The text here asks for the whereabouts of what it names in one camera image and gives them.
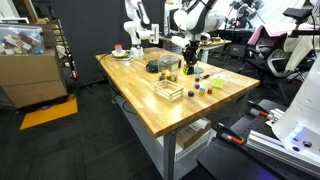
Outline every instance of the orange object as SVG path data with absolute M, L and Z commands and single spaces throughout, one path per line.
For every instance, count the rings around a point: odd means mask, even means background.
M 235 137 L 231 137 L 231 141 L 233 141 L 233 142 L 241 145 L 241 144 L 243 144 L 243 142 L 244 142 L 244 138 L 242 138 L 241 141 L 240 141 L 239 139 L 237 139 L 237 138 L 235 138 Z
M 268 116 L 269 116 L 268 113 L 265 113 L 265 112 L 262 112 L 262 111 L 260 111 L 259 114 L 261 114 L 261 115 L 264 116 L 264 117 L 268 117 Z

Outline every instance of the green object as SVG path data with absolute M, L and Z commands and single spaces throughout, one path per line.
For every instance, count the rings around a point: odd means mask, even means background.
M 215 74 L 213 76 L 212 87 L 223 88 L 225 78 L 223 75 Z
M 158 59 L 148 61 L 146 69 L 148 72 L 157 73 L 158 72 Z

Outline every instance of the black floor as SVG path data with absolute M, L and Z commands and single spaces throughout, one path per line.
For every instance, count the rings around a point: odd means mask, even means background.
M 209 63 L 232 71 L 243 66 L 241 60 L 219 57 Z M 287 87 L 292 99 L 299 85 Z M 93 93 L 79 89 L 77 114 L 22 131 L 24 113 L 0 106 L 1 180 L 162 179 L 119 106 L 111 103 L 108 86 L 90 89 Z M 249 99 L 268 99 L 268 92 L 258 88 Z M 230 103 L 218 112 L 229 115 L 232 108 Z M 214 178 L 197 167 L 183 179 Z

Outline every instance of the yellow floor mat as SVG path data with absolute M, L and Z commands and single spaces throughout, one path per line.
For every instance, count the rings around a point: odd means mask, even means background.
M 27 113 L 24 117 L 20 130 L 77 113 L 77 99 L 73 97 L 74 95 L 70 95 L 67 102 L 54 104 L 47 110 L 39 109 L 38 111 Z

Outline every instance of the wooden tray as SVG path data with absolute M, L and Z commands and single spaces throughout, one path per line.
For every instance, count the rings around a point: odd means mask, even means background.
M 154 84 L 154 92 L 158 96 L 171 102 L 182 98 L 183 86 L 169 80 L 163 80 Z

